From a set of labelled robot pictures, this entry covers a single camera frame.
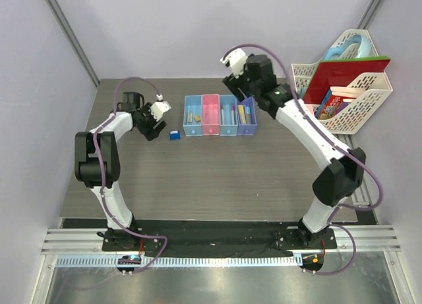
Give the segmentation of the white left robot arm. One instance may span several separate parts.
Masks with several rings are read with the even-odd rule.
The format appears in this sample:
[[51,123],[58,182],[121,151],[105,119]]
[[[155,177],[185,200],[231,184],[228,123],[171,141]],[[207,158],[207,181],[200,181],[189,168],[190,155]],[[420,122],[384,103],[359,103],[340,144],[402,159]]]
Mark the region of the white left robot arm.
[[146,102],[138,92],[125,92],[104,122],[75,135],[75,177],[96,196],[107,218],[107,229],[99,232],[107,246],[132,251],[140,244],[135,217],[126,205],[119,186],[121,163],[117,143],[137,129],[148,141],[166,127],[164,114],[171,106],[161,94]]

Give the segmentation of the purple drawer box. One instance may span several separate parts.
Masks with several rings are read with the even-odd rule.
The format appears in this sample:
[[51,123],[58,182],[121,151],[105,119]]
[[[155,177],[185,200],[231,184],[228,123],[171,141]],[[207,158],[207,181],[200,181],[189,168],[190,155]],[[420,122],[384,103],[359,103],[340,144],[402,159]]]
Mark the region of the purple drawer box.
[[237,104],[238,136],[253,136],[256,133],[257,121],[255,100],[253,97],[244,99]]

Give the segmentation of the blue capped clear tube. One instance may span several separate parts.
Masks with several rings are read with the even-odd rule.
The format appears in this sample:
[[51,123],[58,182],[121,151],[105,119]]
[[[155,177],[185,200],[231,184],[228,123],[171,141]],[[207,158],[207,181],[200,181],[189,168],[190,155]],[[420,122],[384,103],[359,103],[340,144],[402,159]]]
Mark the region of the blue capped clear tube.
[[251,111],[250,111],[250,107],[249,106],[245,106],[245,119],[246,119],[246,123],[248,125],[251,125],[252,124]]

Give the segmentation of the light blue drawer box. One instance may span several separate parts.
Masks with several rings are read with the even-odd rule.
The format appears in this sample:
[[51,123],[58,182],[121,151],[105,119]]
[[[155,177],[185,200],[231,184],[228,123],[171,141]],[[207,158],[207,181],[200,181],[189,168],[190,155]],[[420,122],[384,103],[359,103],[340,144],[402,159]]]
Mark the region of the light blue drawer box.
[[[193,122],[187,123],[188,112],[193,113]],[[192,95],[185,96],[184,112],[183,112],[183,130],[186,137],[202,136],[202,121],[196,122],[194,116],[200,116],[202,120],[202,96]]]

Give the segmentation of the teal blue drawer box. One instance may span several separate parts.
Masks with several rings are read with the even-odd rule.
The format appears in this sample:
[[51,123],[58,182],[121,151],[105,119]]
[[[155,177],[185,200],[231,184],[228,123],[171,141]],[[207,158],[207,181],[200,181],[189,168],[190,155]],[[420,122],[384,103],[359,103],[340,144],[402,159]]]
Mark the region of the teal blue drawer box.
[[[224,106],[224,117],[225,125],[221,125],[221,114],[220,114],[220,136],[236,136],[238,130],[238,119],[237,119],[237,99],[232,95],[220,95],[220,108]],[[236,124],[231,123],[231,107],[235,106]]]

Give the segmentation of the pink drawer box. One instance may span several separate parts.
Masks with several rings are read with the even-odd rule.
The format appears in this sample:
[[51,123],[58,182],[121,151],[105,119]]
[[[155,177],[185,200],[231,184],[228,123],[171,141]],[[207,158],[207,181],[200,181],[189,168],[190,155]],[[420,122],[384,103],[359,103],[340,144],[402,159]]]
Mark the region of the pink drawer box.
[[220,134],[220,96],[202,95],[202,134],[212,136]]

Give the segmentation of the yellow capped tube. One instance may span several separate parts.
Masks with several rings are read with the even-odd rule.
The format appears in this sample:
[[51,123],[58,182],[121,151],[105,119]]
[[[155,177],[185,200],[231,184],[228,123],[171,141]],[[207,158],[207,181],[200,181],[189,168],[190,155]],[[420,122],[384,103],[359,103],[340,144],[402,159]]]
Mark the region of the yellow capped tube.
[[246,125],[247,120],[246,120],[245,109],[244,109],[243,105],[238,105],[238,113],[239,113],[239,118],[240,118],[241,124]]

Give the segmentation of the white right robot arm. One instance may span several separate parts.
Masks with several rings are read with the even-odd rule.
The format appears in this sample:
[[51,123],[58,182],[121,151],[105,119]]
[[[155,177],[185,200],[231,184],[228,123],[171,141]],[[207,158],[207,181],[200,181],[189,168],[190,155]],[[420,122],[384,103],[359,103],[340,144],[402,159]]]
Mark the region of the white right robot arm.
[[320,243],[336,211],[360,187],[366,160],[360,148],[340,142],[307,109],[288,84],[279,83],[267,55],[247,55],[236,49],[220,59],[230,69],[223,83],[243,101],[258,107],[289,129],[312,155],[320,174],[312,184],[314,199],[298,222],[298,240],[306,248]]

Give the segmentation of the small blue box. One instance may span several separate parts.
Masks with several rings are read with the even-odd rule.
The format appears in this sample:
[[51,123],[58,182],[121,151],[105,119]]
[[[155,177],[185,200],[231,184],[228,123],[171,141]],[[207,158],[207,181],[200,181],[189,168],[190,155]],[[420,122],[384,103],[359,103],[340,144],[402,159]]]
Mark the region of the small blue box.
[[181,133],[178,130],[170,131],[169,132],[169,139],[170,140],[180,140],[181,139]]

